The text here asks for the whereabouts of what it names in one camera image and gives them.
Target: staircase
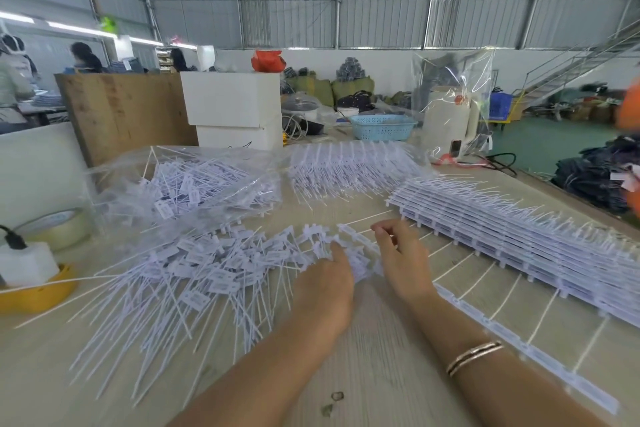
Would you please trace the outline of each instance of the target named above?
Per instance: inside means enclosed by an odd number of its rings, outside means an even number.
[[[563,89],[580,76],[584,76],[607,61],[638,47],[640,47],[640,20],[620,29],[617,34],[612,35],[599,46],[582,50],[571,59],[562,58],[563,55],[568,56],[570,51],[577,50],[577,46],[569,48],[527,73],[523,85],[524,91],[520,93],[517,102],[523,105],[523,108],[538,105],[545,98]],[[554,60],[559,62],[548,69],[544,68]],[[540,69],[544,69],[544,72],[532,77],[532,73]]]

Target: worker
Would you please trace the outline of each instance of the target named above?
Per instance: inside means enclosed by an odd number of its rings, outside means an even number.
[[[18,99],[33,96],[27,78],[0,57],[0,134],[29,128],[27,120],[18,110]]]
[[[7,33],[0,34],[0,58],[13,66],[29,83],[40,79],[38,68],[27,55],[23,40]]]
[[[93,54],[89,44],[74,42],[71,44],[71,54],[73,54],[76,64],[73,67],[65,68],[64,73],[66,75],[74,73],[104,73],[100,58]]]
[[[442,299],[431,281],[428,251],[401,220],[371,227],[385,277],[431,343],[462,395],[487,427],[604,427],[560,386],[491,342],[483,326]],[[168,427],[272,427],[282,424],[353,315],[353,274],[344,250],[302,272],[291,315]],[[484,354],[478,351],[484,346]]]
[[[187,66],[187,60],[184,58],[184,53],[180,48],[173,48],[171,50],[171,58],[173,59],[172,73],[182,73],[183,71],[197,71],[195,66]]]

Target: black bag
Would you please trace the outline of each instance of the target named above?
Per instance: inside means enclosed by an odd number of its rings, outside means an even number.
[[[343,96],[335,103],[334,110],[338,108],[357,108],[358,113],[374,110],[376,107],[371,102],[372,93],[370,91],[358,91],[352,95]]]

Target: pile of tags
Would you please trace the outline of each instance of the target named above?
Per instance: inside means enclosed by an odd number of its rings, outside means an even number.
[[[477,184],[448,178],[410,180],[387,200],[400,213],[504,267],[524,272],[640,327],[640,267],[635,246],[588,223],[517,203]]]
[[[103,225],[150,228],[198,208],[230,223],[282,200],[273,161],[244,148],[153,146],[90,169],[88,189]]]
[[[410,177],[425,176],[403,142],[350,140],[296,146],[289,179],[298,201],[380,194]]]
[[[357,245],[337,234],[329,235],[329,228],[320,225],[305,225],[298,237],[289,227],[269,239],[259,229],[227,225],[217,234],[184,234],[103,269],[96,275],[124,271],[98,287],[101,291],[70,319],[87,317],[95,327],[71,365],[72,382],[82,375],[89,380],[105,361],[112,361],[96,395],[100,398],[132,350],[142,357],[132,386],[137,405],[180,348],[194,341],[195,352],[204,331],[212,330],[186,405],[227,309],[233,311],[236,326],[235,362],[236,350],[247,353],[271,331],[279,304],[286,302],[291,307],[293,279],[315,261],[331,257],[332,241],[345,247],[356,281],[374,271],[381,273],[380,261],[373,264],[365,256],[365,249],[377,254],[377,245],[347,225],[339,225],[339,230]],[[208,324],[216,303],[223,304],[223,309],[216,309],[217,323],[211,329]]]

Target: white box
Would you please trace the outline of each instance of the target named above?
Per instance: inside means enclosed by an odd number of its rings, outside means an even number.
[[[197,125],[200,147],[244,147],[273,150],[282,148],[282,116],[278,115],[259,128]]]
[[[180,77],[191,125],[261,128],[280,117],[277,73],[183,71]]]

